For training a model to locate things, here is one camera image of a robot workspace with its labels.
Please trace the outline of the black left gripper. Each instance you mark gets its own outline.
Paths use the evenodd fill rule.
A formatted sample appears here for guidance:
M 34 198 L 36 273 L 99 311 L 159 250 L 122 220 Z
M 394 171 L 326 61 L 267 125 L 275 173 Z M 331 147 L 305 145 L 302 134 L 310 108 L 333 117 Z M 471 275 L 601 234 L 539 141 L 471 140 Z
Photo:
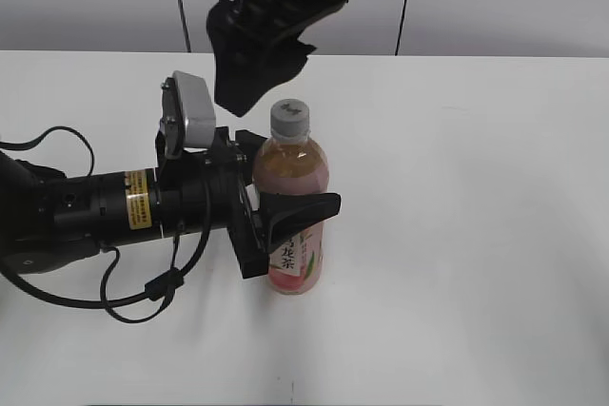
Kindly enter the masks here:
M 165 157 L 165 140 L 155 137 L 157 156 L 156 207 L 166 236 L 200 233 L 192 257 L 181 268 L 189 273 L 202 258 L 210 232 L 227 231 L 242 277 L 265 276 L 269 255 L 283 243 L 320 222 L 337 216 L 337 193 L 283 195 L 262 192 L 258 214 L 253 215 L 246 187 L 253 182 L 253 167 L 267 137 L 241 129 L 231 138 L 226 126 L 215 129 L 210 148 L 183 149 L 177 159 Z

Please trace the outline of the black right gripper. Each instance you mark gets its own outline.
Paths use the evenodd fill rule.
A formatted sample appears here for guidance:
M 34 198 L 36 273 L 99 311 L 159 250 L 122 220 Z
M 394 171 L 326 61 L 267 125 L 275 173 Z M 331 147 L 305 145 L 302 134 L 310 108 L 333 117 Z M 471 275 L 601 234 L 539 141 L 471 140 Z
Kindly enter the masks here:
M 347 2 L 218 0 L 206 19 L 215 59 L 214 102 L 244 117 L 271 89 L 298 76 L 316 50 L 311 44 L 288 39 L 298 37 Z M 265 55 L 265 49 L 248 38 L 262 45 L 280 44 Z

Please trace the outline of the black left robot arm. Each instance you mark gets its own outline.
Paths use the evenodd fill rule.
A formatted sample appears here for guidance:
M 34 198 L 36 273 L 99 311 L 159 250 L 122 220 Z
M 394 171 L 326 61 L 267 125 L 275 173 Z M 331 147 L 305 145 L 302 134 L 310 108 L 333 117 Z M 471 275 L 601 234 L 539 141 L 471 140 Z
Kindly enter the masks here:
M 264 276 L 283 242 L 336 216 L 336 193 L 262 193 L 252 209 L 246 188 L 264 138 L 215 131 L 210 148 L 166 157 L 158 165 L 68 178 L 61 171 L 1 157 L 1 258 L 16 273 L 46 273 L 111 246 L 225 229 L 241 274 Z

